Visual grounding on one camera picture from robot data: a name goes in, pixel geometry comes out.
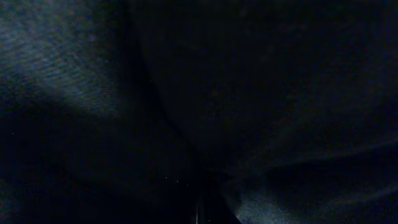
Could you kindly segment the black garment with tag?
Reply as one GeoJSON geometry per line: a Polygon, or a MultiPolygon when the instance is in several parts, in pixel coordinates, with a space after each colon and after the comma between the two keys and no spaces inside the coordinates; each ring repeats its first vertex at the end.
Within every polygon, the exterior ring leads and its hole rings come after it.
{"type": "Polygon", "coordinates": [[[2,223],[396,223],[396,1],[2,1],[2,223]]]}

